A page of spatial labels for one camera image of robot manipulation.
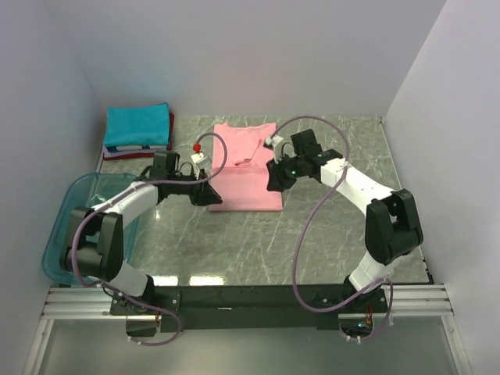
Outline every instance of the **blue folded cloth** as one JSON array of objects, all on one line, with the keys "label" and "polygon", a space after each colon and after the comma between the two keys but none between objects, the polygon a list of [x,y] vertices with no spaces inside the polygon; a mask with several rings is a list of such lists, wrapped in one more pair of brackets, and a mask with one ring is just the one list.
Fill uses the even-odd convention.
[{"label": "blue folded cloth", "polygon": [[108,108],[104,146],[168,145],[169,106],[166,103],[137,108]]}]

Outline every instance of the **pink cloth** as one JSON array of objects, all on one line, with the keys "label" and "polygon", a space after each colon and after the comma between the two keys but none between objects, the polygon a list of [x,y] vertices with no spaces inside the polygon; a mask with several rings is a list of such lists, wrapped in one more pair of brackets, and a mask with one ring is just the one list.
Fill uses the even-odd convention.
[{"label": "pink cloth", "polygon": [[[264,148],[264,139],[276,130],[275,123],[259,127],[215,125],[227,145],[227,162],[223,171],[210,184],[222,197],[220,205],[210,205],[209,211],[281,211],[281,193],[267,191],[269,173],[266,163],[273,152]],[[214,138],[212,172],[222,164],[224,150]]]}]

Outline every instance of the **teal plastic basket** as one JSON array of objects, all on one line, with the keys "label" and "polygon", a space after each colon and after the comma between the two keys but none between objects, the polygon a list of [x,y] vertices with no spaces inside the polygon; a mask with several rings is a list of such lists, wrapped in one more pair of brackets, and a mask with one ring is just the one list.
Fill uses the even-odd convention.
[{"label": "teal plastic basket", "polygon": [[[92,207],[103,203],[127,188],[136,177],[133,174],[89,173],[74,181],[55,219],[44,256],[41,260],[45,274],[61,284],[79,285],[76,277],[59,266],[59,257],[64,246],[71,211],[76,207]],[[123,231],[123,258],[127,261],[134,247],[138,219]]]}]

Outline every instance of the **table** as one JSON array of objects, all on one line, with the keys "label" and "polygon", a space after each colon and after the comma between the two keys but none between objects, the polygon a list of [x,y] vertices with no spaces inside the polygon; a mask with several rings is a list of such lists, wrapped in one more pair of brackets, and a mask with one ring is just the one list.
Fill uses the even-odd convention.
[{"label": "table", "polygon": [[[291,116],[178,116],[173,131],[174,150],[189,161],[196,137],[216,123],[250,127],[283,123]],[[374,116],[333,120],[347,135],[352,165],[377,182],[395,190],[400,183],[382,127]],[[344,151],[340,137],[326,124],[301,120],[280,132],[314,129],[323,148]],[[202,141],[211,154],[213,140]],[[138,175],[151,159],[104,161],[102,173]],[[171,196],[145,212],[139,223],[130,264],[155,276],[156,284],[290,284],[295,242],[306,217],[327,187],[303,178],[283,193],[282,212],[208,212],[194,207],[185,196]],[[366,251],[363,214],[336,194],[317,213],[302,246],[298,264],[301,284],[341,283]],[[429,282],[422,252],[402,257],[391,279],[396,283]]]}]

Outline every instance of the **marble surface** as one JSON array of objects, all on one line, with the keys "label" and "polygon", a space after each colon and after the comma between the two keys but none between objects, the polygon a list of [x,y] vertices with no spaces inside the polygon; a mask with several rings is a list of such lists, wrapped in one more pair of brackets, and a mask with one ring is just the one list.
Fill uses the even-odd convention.
[{"label": "marble surface", "polygon": [[[181,162],[188,161],[196,137],[216,123],[250,127],[283,123],[290,116],[179,116],[173,143]],[[400,184],[382,124],[377,117],[326,116],[348,136],[352,165],[390,188]],[[344,151],[340,137],[313,120],[290,124],[280,132],[289,136],[314,129],[323,148]],[[211,153],[213,140],[202,141]],[[103,173],[139,174],[151,159],[104,161]],[[290,284],[295,242],[310,210],[327,187],[301,179],[283,193],[282,212],[208,212],[183,196],[171,196],[141,216],[130,264],[164,284]],[[298,280],[303,284],[341,283],[365,253],[364,216],[339,194],[323,205],[302,246]],[[395,267],[394,282],[428,282],[420,249]]]}]

